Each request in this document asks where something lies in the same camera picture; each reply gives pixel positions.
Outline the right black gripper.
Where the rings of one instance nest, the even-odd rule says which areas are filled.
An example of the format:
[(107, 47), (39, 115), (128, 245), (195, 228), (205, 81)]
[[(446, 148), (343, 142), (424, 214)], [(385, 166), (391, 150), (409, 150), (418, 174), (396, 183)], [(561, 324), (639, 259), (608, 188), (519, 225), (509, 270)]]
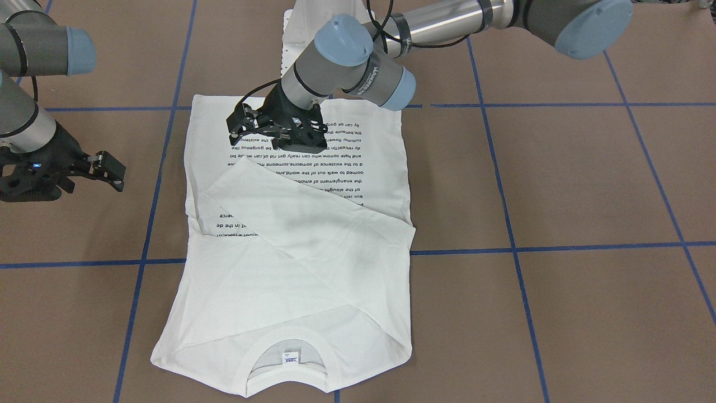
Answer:
[(7, 145), (1, 148), (2, 167), (12, 165), (12, 173), (2, 176), (1, 199), (4, 202), (43, 202), (72, 193), (72, 176), (107, 182), (123, 191), (126, 168), (107, 151), (86, 154), (62, 126), (43, 147), (28, 153), (15, 153)]

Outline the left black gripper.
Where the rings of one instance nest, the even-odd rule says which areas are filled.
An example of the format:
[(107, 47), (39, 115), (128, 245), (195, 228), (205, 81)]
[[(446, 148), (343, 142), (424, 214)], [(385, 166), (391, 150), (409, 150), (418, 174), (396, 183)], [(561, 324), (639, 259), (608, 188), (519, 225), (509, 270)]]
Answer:
[(236, 146), (244, 136), (260, 134), (272, 138), (274, 150), (314, 154), (327, 150), (325, 134), (328, 128), (320, 104), (312, 103), (308, 110), (297, 107), (285, 95), (280, 84), (274, 85), (257, 110), (245, 103), (246, 99), (248, 95), (226, 118), (231, 146)]

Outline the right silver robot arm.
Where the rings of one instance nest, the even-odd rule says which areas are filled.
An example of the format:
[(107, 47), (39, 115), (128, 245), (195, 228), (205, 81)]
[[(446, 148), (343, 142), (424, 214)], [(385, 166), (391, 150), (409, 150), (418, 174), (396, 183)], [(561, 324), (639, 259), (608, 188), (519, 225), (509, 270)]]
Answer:
[(90, 155), (28, 94), (16, 77), (76, 76), (93, 71), (87, 31), (60, 26), (36, 1), (1, 3), (1, 164), (4, 202), (45, 202), (74, 191), (72, 177), (124, 189), (125, 166), (107, 151)]

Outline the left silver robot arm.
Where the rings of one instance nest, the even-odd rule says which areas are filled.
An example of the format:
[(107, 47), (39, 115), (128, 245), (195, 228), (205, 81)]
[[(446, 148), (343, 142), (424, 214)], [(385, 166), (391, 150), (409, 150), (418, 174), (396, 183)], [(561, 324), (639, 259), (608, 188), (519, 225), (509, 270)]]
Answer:
[(400, 111), (414, 97), (412, 72), (395, 61), (415, 49), (449, 48), (490, 28), (517, 26), (573, 59), (602, 53), (623, 34), (630, 1), (445, 1), (383, 21), (362, 23), (335, 15), (323, 23), (261, 107), (241, 99), (226, 119), (236, 146), (251, 134), (271, 138), (273, 149), (327, 150), (320, 104), (335, 90)]

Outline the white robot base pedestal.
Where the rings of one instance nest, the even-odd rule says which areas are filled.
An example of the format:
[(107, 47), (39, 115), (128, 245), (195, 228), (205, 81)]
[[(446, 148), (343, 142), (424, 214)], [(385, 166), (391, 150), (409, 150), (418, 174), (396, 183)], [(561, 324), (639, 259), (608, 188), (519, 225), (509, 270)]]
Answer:
[(362, 1), (297, 1), (284, 15), (281, 77), (294, 74), (314, 92), (350, 88), (374, 53)]

